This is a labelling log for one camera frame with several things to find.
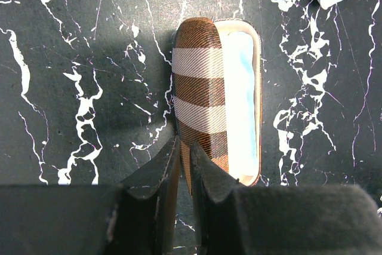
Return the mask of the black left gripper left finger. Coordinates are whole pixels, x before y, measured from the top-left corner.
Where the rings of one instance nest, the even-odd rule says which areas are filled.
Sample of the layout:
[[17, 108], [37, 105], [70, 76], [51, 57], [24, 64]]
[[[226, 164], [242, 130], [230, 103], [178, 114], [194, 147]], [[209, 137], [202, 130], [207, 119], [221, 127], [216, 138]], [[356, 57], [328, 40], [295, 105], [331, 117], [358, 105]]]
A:
[[2, 254], [171, 254], [180, 141], [115, 185], [1, 186]]

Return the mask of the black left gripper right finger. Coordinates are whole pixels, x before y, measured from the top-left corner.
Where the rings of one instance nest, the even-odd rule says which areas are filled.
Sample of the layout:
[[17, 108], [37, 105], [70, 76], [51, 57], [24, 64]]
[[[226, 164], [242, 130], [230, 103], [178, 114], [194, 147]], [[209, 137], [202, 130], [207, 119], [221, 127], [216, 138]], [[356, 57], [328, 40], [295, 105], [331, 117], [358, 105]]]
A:
[[190, 149], [199, 254], [380, 254], [381, 219], [355, 185], [245, 186]]

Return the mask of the light blue cleaning cloth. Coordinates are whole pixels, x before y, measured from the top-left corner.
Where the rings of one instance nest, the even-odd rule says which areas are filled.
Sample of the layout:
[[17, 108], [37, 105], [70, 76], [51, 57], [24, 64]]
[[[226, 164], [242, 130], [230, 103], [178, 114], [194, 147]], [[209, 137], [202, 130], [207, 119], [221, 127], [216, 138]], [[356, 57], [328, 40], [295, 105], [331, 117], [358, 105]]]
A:
[[227, 37], [226, 112], [230, 172], [235, 177], [254, 176], [257, 168], [254, 117], [253, 40], [245, 32]]

